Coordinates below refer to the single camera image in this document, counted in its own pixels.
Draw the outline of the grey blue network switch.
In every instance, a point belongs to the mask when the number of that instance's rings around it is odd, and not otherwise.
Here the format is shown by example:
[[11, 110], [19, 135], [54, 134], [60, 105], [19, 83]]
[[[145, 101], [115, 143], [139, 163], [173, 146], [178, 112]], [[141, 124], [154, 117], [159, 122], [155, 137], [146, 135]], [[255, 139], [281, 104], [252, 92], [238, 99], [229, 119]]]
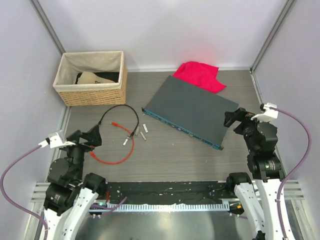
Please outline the grey blue network switch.
[[234, 112], [239, 104], [168, 76], [142, 112], [184, 134], [216, 149], [228, 128], [225, 112]]

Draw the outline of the silver SFP module labelled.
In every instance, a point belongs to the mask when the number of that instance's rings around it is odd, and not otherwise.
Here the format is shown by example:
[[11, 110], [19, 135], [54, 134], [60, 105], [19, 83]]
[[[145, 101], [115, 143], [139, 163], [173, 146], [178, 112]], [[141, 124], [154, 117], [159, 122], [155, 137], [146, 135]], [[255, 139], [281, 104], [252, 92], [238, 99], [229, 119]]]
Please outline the silver SFP module labelled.
[[143, 126], [143, 128], [144, 128], [144, 131], [145, 131], [146, 133], [148, 133], [149, 131], [148, 131], [148, 129], [147, 129], [146, 124], [144, 123], [144, 124], [142, 124], [142, 126]]

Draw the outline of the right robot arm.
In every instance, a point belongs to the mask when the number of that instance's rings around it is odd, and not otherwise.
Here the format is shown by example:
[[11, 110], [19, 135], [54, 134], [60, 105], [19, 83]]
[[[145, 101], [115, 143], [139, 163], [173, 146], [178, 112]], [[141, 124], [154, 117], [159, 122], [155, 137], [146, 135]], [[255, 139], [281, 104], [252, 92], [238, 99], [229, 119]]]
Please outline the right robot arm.
[[226, 188], [240, 201], [249, 221], [254, 240], [285, 240], [286, 218], [280, 221], [279, 208], [284, 205], [283, 190], [285, 178], [283, 166], [275, 154], [278, 142], [277, 128], [270, 122], [277, 119], [276, 106], [261, 105], [261, 113], [254, 114], [240, 107], [234, 112], [225, 112], [224, 126], [234, 122], [240, 124], [233, 130], [243, 136], [247, 149], [247, 166], [252, 176], [244, 172], [230, 173]]

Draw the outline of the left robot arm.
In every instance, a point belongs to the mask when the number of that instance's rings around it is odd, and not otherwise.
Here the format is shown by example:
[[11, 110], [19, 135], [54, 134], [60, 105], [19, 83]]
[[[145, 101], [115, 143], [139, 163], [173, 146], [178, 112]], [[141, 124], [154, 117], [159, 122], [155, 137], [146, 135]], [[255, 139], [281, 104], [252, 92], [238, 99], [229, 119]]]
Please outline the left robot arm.
[[70, 136], [59, 130], [48, 135], [46, 145], [66, 152], [49, 168], [44, 200], [44, 234], [48, 240], [73, 240], [94, 201], [105, 194], [106, 179], [95, 173], [83, 175], [85, 153], [101, 146], [99, 125]]

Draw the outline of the pink red cloth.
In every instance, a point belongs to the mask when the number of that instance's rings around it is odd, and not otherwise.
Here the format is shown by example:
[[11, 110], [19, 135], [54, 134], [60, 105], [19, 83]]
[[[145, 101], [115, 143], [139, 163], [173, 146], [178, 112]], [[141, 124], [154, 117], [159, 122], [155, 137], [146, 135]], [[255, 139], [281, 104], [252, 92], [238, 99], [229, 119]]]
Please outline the pink red cloth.
[[173, 77], [217, 94], [227, 86], [217, 80], [219, 68], [197, 61], [188, 61], [180, 65]]

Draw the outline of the wicker basket with liner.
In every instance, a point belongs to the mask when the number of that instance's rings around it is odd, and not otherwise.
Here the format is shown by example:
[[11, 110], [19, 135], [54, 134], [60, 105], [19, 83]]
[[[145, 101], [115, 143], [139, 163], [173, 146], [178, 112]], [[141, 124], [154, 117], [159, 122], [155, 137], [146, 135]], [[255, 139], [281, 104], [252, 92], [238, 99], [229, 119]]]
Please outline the wicker basket with liner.
[[[117, 83], [75, 84], [83, 72], [119, 72]], [[53, 87], [65, 105], [97, 106], [126, 103], [128, 71], [123, 51], [63, 53]]]

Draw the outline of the beige and black cloth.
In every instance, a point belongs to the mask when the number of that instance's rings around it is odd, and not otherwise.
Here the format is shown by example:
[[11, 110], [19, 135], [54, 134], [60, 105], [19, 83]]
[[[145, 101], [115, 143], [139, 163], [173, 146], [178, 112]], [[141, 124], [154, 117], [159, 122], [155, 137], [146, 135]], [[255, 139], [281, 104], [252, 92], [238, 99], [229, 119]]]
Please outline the beige and black cloth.
[[119, 81], [119, 72], [82, 72], [76, 77], [75, 84], [113, 84]]

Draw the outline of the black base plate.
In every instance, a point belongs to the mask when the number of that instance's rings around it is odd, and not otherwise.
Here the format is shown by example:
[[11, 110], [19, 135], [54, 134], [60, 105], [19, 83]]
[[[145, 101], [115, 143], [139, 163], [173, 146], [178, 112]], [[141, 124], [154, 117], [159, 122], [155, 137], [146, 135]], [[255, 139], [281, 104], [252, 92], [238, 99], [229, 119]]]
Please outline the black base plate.
[[220, 204], [236, 197], [219, 181], [109, 182], [107, 191], [111, 204], [126, 198], [130, 205]]

